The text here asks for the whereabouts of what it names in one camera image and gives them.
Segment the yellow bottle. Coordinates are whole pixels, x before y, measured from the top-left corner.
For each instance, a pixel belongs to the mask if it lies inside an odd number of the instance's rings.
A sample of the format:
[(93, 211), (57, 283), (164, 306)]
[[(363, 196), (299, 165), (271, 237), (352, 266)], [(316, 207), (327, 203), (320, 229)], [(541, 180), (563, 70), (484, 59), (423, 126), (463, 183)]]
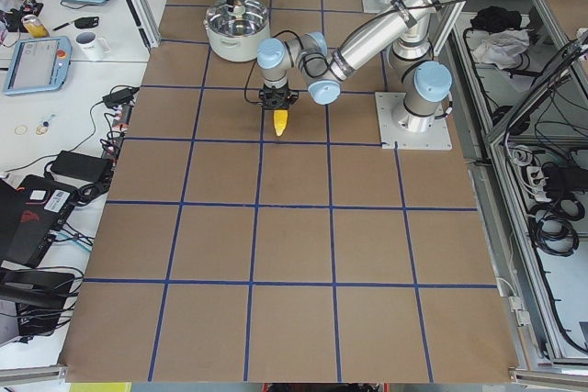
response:
[(45, 38), (50, 35), (49, 31), (35, 15), (26, 15), (21, 18), (21, 24), (33, 38)]

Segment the glass pot lid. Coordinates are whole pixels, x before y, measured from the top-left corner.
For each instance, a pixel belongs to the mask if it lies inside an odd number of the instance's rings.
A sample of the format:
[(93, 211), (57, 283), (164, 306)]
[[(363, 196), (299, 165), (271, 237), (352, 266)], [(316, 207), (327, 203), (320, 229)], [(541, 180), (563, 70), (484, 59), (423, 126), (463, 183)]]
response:
[(227, 10), (225, 0), (210, 6), (204, 25), (207, 30), (225, 37), (250, 36), (259, 33), (268, 23), (268, 10), (259, 0), (241, 0), (232, 13)]

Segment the black cloth pile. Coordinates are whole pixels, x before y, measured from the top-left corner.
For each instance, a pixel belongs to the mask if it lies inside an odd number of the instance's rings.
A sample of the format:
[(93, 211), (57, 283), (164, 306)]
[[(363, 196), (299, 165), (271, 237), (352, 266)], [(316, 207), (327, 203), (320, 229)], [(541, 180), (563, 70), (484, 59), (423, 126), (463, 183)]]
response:
[(510, 11), (500, 6), (488, 6), (480, 10), (470, 21), (473, 29), (499, 33), (507, 29), (519, 30), (522, 16), (518, 11)]

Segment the white cloth pile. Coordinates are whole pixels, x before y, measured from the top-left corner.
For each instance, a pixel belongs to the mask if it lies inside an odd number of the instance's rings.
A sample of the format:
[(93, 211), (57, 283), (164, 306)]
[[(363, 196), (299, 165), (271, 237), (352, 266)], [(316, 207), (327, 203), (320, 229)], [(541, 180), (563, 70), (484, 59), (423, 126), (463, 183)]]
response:
[(505, 30), (482, 39), (472, 57), (475, 62), (493, 64), (499, 69), (514, 68), (523, 61), (522, 54), (529, 43), (526, 30)]

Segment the white power strip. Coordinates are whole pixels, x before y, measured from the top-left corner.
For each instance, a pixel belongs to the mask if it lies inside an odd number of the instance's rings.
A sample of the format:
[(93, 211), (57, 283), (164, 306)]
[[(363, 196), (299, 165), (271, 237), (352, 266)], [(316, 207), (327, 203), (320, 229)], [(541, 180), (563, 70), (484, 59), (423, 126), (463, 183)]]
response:
[(530, 191), (537, 202), (550, 202), (547, 195), (547, 178), (539, 166), (528, 165), (525, 168), (526, 179), (530, 185)]

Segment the black power brick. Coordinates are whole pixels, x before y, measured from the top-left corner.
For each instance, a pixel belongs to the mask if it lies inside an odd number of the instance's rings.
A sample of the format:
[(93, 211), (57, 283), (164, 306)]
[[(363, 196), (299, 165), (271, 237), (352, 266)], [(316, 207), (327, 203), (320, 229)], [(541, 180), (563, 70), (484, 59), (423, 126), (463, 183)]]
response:
[(51, 172), (88, 183), (96, 183), (112, 175), (112, 164), (110, 159), (61, 151), (51, 165)]

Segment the lower teach pendant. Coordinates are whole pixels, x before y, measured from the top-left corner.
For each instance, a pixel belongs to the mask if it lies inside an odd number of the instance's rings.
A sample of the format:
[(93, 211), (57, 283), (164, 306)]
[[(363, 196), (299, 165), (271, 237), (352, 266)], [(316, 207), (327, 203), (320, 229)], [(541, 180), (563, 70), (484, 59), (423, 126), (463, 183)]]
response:
[(3, 93), (22, 95), (59, 90), (67, 77), (71, 56), (72, 44), (65, 36), (19, 40)]

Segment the yellow corn cob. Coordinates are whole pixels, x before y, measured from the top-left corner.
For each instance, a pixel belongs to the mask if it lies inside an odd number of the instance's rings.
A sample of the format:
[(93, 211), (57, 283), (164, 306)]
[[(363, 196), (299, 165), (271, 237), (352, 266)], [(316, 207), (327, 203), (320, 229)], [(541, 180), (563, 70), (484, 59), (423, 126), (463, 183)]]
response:
[(276, 109), (273, 111), (273, 126), (278, 137), (281, 137), (288, 126), (288, 110)]

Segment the black monitor stand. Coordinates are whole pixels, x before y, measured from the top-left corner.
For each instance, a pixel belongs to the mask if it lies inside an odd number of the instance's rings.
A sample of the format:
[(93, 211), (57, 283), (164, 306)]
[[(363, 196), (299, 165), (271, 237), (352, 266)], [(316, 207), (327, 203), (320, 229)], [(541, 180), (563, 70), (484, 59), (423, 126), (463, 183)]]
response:
[(1, 270), (1, 343), (50, 336), (69, 323), (83, 276), (79, 272)]

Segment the white mug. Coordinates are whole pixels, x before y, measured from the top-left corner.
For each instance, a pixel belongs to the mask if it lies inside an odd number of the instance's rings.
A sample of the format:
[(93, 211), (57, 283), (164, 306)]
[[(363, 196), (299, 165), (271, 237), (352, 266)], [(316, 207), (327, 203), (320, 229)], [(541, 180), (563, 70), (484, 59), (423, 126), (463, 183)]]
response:
[(103, 61), (110, 53), (110, 47), (106, 39), (91, 31), (79, 33), (75, 38), (75, 42), (91, 62)]

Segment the pale green cooking pot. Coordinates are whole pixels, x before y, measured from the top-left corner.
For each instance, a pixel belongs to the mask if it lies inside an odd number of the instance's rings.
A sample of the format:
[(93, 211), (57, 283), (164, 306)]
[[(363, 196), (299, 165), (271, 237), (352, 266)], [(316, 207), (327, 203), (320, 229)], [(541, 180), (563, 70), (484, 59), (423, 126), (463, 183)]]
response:
[(206, 30), (209, 44), (213, 51), (223, 59), (231, 62), (249, 62), (256, 58), (257, 47), (264, 39), (270, 38), (270, 22), (259, 33), (250, 36), (225, 37)]

